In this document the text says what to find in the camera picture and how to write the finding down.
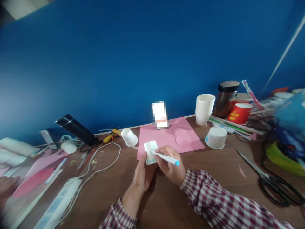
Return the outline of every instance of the glass jar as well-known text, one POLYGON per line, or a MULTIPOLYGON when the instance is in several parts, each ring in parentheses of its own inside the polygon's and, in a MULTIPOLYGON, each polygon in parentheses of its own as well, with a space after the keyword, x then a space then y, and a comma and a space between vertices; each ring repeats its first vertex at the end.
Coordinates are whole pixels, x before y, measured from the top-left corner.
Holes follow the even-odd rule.
POLYGON ((212 115, 226 118, 230 112, 230 106, 237 93, 240 83, 238 81, 225 81, 218 85, 218 95, 212 115))

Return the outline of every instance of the pencil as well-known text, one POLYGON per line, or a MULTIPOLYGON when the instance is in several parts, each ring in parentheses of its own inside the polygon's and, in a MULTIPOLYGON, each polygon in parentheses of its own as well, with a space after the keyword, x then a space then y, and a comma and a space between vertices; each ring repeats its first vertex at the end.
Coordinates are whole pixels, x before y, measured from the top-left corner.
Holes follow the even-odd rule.
POLYGON ((84 168, 84 166, 86 165, 87 161, 90 159, 90 157, 92 156, 93 152, 95 151, 96 147, 92 150, 92 152, 90 153, 90 155, 87 157, 87 160, 85 161, 85 163, 82 165, 82 167, 80 168, 79 172, 77 173, 76 177, 78 177, 78 175, 80 174, 80 172, 82 171, 82 169, 84 168))

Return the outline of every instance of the scissors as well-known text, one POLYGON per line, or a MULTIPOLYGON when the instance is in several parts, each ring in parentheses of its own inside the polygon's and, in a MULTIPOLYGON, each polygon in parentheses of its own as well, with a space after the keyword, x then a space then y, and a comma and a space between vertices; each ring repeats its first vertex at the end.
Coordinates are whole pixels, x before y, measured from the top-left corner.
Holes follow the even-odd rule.
POLYGON ((289 200, 297 205, 303 205, 305 203, 305 198, 288 182, 281 179, 280 177, 271 177, 268 174, 264 173, 259 167, 253 164, 248 158, 246 158, 240 151, 236 149, 236 151, 248 162, 249 165, 252 166, 256 170, 256 172, 260 175, 260 183, 263 191, 269 196, 273 201, 278 203, 283 207, 289 207, 289 200), (271 189, 276 195, 279 196, 279 199, 276 199, 272 196, 266 188, 271 189))

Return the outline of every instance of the scissor blade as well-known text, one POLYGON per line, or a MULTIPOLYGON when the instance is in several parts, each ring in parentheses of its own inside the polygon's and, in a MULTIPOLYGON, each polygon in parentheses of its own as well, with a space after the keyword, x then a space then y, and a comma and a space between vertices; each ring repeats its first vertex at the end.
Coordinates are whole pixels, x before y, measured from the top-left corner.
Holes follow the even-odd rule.
POLYGON ((249 165, 251 165, 258 173, 265 175, 265 173, 259 168, 257 167, 255 164, 253 164, 252 161, 250 161, 248 158, 246 158, 246 156, 244 156, 240 151, 238 151, 237 149, 235 149, 244 159, 246 162, 248 162, 249 165))

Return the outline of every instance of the red cup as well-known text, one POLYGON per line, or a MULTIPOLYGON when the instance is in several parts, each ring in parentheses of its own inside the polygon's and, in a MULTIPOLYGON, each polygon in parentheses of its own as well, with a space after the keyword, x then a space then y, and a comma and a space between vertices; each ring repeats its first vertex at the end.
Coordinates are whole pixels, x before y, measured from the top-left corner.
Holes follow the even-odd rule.
POLYGON ((228 116, 228 121, 244 125, 247 123, 253 106, 248 103, 236 103, 228 116))

